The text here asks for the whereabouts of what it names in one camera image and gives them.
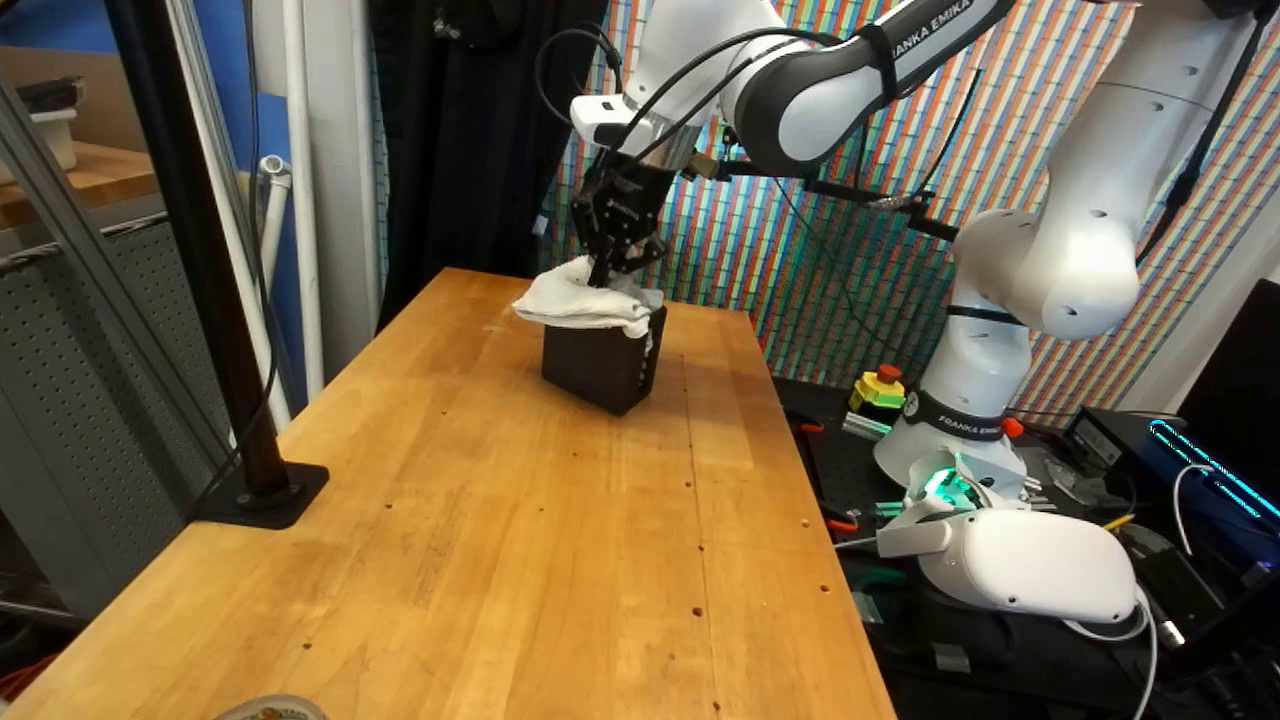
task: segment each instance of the striped curtain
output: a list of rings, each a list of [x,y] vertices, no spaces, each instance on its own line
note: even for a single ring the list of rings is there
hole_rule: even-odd
[[[790,23],[851,38],[889,14],[889,0],[775,0]],[[614,0],[607,38],[637,63],[640,0]],[[963,223],[984,207],[1036,207],[1046,155],[1119,49],[1133,3],[1026,0],[982,46],[960,51],[926,87],[881,113],[826,165],[830,183],[901,196],[943,147],[982,72],[972,107],[942,165],[931,220]],[[1272,28],[1225,122],[1210,173],[1168,241],[1144,263],[1144,300],[1099,340],[1036,338],[1036,378],[1022,400],[1030,417],[1065,422],[1081,403],[1117,403],[1179,314],[1230,257],[1280,181]],[[569,196],[586,173],[573,146],[547,194],[543,263],[576,257]],[[675,300],[741,309],[756,322],[775,378],[849,383],[875,360],[919,381],[942,338],[952,261],[942,241],[907,232],[901,217],[813,196],[781,181],[675,181],[666,207],[673,257],[650,274]]]

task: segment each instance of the black pole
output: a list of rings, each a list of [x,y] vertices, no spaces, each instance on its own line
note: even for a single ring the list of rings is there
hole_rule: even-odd
[[[290,528],[324,489],[328,474],[281,459],[168,8],[165,0],[107,0],[107,15],[235,434],[241,465],[234,465],[228,478],[218,478],[194,516]]]

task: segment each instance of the black box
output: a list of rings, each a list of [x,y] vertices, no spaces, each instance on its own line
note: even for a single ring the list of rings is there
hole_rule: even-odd
[[[543,329],[543,381],[623,417],[652,392],[670,309],[650,316],[650,338],[623,329]]]

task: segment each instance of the white cloth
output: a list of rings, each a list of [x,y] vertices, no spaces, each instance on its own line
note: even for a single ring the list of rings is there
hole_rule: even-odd
[[[640,290],[632,276],[614,290],[592,290],[592,257],[576,257],[540,274],[514,305],[515,316],[547,329],[623,329],[632,340],[650,338],[650,316],[666,309],[660,290]]]

